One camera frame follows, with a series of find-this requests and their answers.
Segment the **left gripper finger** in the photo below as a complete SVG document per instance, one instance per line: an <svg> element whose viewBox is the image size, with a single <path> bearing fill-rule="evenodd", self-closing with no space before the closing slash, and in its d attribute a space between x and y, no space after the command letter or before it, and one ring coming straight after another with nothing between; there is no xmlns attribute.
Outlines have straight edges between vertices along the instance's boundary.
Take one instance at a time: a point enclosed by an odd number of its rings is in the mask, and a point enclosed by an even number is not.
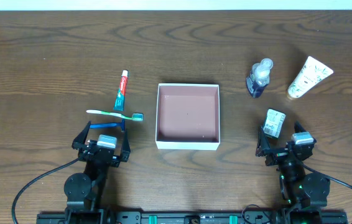
<svg viewBox="0 0 352 224"><path fill-rule="evenodd" d="M120 153L121 162L127 162L129 159L130 153L131 153L131 148L129 145L128 134L127 134L127 130L125 130L123 143L121 146L121 153Z"/></svg>
<svg viewBox="0 0 352 224"><path fill-rule="evenodd" d="M91 122L89 121L86 126L83 128L81 133L73 140L72 148L76 150L85 150L87 145L85 144L86 138L90 130Z"/></svg>

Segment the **green white soap packet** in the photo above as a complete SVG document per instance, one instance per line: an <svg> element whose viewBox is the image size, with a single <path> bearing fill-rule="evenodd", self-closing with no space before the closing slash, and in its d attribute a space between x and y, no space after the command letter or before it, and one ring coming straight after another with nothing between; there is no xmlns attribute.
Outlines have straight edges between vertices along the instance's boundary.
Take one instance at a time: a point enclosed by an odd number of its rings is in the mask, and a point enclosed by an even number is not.
<svg viewBox="0 0 352 224"><path fill-rule="evenodd" d="M268 109L265 122L262 126L267 137L278 139L286 115L280 111Z"/></svg>

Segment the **white Pantene tube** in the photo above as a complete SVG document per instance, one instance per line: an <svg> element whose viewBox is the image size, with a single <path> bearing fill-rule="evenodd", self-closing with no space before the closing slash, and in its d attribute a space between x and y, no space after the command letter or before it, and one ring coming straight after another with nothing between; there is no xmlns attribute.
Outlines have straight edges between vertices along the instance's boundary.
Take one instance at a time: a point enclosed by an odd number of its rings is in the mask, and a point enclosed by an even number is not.
<svg viewBox="0 0 352 224"><path fill-rule="evenodd" d="M333 70L331 68L317 59L308 56L302 69L288 87L287 96L291 99L300 98L332 74Z"/></svg>

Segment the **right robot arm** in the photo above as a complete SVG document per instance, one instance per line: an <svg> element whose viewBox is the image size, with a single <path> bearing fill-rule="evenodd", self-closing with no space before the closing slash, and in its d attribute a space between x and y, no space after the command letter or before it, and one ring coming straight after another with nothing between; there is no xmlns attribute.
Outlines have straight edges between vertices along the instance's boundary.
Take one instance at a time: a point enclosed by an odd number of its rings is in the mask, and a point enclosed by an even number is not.
<svg viewBox="0 0 352 224"><path fill-rule="evenodd" d="M317 140L299 122L294 124L295 133L284 147L272 148L260 127L256 149L257 157L265 158L266 166L277 166L280 172L280 189L284 200L297 209L314 209L327 206L330 181L312 171L306 173L304 160L313 155Z"/></svg>

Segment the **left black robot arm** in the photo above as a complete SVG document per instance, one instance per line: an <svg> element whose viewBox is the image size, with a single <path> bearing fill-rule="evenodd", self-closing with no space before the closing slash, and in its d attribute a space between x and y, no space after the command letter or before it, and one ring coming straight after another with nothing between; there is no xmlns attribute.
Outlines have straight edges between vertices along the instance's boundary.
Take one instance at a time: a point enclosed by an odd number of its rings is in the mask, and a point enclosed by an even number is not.
<svg viewBox="0 0 352 224"><path fill-rule="evenodd" d="M72 142L72 148L78 151L78 160L86 166L82 173L73 174L65 181L66 209L70 212L98 210L109 168L127 162L131 153L125 129L87 141L90 127L91 123L87 123Z"/></svg>

